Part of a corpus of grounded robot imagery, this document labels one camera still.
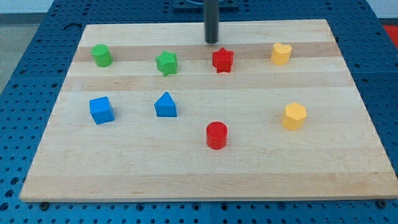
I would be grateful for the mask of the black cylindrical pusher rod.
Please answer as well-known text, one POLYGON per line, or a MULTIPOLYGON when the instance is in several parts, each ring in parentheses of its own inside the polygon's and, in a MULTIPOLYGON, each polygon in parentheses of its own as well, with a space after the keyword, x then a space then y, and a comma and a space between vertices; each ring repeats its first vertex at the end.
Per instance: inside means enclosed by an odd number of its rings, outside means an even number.
POLYGON ((215 44, 218 41, 219 0, 203 1, 203 19, 205 25, 205 42, 215 44))

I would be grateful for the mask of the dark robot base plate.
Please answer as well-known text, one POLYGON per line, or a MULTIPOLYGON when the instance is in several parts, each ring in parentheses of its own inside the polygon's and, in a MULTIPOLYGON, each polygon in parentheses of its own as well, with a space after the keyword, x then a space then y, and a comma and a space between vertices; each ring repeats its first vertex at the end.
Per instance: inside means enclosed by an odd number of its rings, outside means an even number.
MULTIPOLYGON (((174 11, 203 9, 204 0, 171 0, 174 11)), ((239 9, 239 0, 219 0, 220 9, 239 9)))

